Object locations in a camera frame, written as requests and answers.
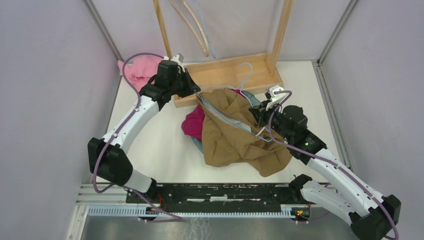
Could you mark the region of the brown skirt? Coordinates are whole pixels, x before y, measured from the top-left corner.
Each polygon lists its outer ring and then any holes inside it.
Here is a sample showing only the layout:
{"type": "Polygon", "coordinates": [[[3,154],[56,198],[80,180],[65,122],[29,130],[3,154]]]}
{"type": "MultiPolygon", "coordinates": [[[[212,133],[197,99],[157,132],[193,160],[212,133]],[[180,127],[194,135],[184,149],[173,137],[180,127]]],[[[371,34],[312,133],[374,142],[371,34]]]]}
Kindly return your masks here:
{"type": "Polygon", "coordinates": [[[262,130],[249,111],[250,103],[233,89],[202,92],[197,97],[205,114],[201,142],[204,161],[212,167],[247,163],[260,176],[286,168],[292,155],[276,132],[262,130]]]}

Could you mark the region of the magenta cloth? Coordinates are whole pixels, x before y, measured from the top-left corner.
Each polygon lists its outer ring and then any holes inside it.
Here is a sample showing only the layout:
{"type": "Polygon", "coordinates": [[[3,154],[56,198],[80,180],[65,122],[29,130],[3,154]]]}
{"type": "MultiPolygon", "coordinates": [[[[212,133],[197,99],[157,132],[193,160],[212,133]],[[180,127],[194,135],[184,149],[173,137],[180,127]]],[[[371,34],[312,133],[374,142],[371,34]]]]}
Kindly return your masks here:
{"type": "Polygon", "coordinates": [[[198,105],[185,117],[181,128],[185,135],[204,144],[228,139],[232,142],[244,134],[237,124],[250,130],[256,123],[249,112],[248,98],[239,90],[218,88],[200,94],[197,100],[198,105]]]}

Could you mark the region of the wooden clothes rack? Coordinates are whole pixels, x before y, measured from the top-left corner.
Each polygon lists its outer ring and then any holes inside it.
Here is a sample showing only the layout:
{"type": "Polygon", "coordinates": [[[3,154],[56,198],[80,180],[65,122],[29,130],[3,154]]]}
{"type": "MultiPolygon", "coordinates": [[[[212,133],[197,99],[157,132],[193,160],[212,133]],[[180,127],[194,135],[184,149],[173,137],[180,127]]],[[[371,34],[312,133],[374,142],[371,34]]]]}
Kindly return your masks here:
{"type": "Polygon", "coordinates": [[[252,94],[259,94],[265,89],[283,83],[277,70],[277,61],[288,26],[293,0],[285,0],[278,23],[272,52],[239,56],[186,66],[196,84],[207,89],[212,87],[237,87],[251,73],[245,89],[252,94]]]}

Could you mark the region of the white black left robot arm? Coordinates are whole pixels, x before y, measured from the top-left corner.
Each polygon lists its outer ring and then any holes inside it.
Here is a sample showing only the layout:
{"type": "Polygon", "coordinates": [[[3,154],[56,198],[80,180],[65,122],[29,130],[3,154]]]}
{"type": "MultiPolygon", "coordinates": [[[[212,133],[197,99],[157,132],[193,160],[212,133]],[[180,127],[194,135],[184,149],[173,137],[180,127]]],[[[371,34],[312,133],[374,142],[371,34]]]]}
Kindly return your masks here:
{"type": "Polygon", "coordinates": [[[136,92],[136,101],[122,120],[102,138],[93,137],[87,145],[94,179],[100,177],[113,185],[134,189],[147,204],[158,195],[153,187],[156,181],[135,170],[127,153],[141,130],[172,96],[183,98],[200,92],[180,58],[179,54],[165,57],[158,64],[157,73],[136,92]]]}

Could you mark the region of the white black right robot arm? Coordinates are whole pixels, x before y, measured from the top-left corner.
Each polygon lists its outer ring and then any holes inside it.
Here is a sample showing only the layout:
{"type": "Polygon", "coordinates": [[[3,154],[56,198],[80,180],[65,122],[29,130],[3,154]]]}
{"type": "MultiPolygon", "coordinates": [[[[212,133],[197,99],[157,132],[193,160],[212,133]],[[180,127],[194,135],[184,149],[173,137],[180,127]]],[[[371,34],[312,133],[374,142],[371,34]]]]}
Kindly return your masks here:
{"type": "Polygon", "coordinates": [[[291,182],[289,199],[295,204],[304,201],[317,204],[350,226],[360,240],[398,240],[397,230],[401,202],[393,194],[384,196],[373,189],[346,167],[327,145],[308,130],[308,118],[301,107],[279,104],[267,107],[267,101],[250,107],[260,127],[283,138],[290,154],[315,170],[333,186],[333,190],[320,185],[302,174],[291,182]]]}

